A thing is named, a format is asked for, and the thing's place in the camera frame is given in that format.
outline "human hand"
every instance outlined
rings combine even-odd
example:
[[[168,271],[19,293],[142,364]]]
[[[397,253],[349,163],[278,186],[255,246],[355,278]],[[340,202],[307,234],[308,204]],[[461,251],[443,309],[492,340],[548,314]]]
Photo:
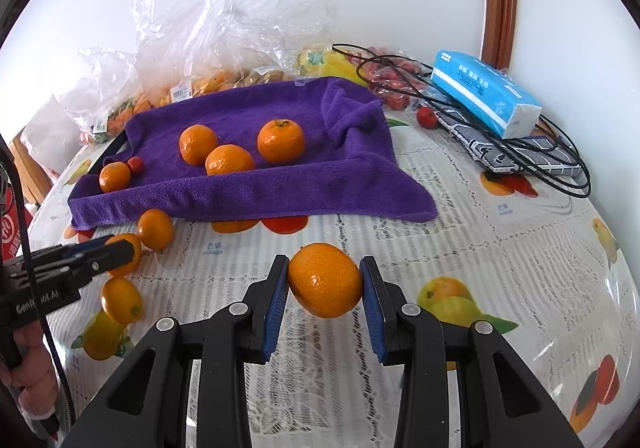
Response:
[[[0,362],[0,380],[6,386],[22,388],[18,402],[25,412],[34,416],[46,414],[58,398],[58,380],[42,337],[39,322],[14,331],[16,345],[24,349],[22,364],[9,371]]]

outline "red bag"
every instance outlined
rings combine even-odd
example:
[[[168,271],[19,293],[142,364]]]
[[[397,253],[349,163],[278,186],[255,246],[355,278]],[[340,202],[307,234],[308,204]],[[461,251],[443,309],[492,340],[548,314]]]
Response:
[[[14,193],[11,189],[6,191],[6,206],[8,208],[14,201]],[[27,220],[27,225],[31,224],[33,217],[25,209],[24,216]],[[18,209],[15,204],[9,210],[9,212],[2,217],[2,259],[8,260],[14,258],[15,254],[20,247],[20,228],[18,227]]]

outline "purple towel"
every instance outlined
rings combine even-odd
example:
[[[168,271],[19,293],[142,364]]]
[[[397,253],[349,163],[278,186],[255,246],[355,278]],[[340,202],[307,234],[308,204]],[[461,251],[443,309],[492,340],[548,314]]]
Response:
[[[260,128],[292,119],[305,133],[304,154],[292,165],[270,167],[258,154]],[[255,170],[207,176],[180,156],[178,138],[192,124],[213,129],[220,144],[248,150]],[[145,171],[125,190],[102,193],[97,175],[82,176],[71,195],[78,229],[133,222],[160,208],[193,221],[235,221],[355,213],[428,221],[431,195],[396,166],[380,100],[338,78],[236,88],[150,110],[126,126],[130,149],[105,160],[137,155]]]

